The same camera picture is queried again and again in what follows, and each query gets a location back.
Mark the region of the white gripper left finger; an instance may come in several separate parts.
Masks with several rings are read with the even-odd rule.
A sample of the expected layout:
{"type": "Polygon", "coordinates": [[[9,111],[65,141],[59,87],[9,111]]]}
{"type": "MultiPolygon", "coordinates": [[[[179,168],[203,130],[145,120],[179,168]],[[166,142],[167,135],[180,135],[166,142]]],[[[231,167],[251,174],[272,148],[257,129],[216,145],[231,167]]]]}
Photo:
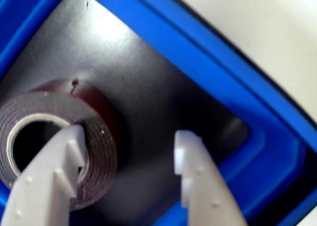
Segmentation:
{"type": "Polygon", "coordinates": [[[67,226],[85,151],[82,126],[72,125],[55,134],[13,184],[0,224],[67,226]]]}

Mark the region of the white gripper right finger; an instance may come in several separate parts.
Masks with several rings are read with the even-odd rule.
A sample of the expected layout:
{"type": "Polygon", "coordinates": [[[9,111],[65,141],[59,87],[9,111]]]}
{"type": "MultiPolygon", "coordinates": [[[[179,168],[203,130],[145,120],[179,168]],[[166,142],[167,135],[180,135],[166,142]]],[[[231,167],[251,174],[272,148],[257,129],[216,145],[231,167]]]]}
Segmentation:
{"type": "Polygon", "coordinates": [[[189,226],[247,225],[201,137],[189,130],[176,131],[173,154],[189,226]]]}

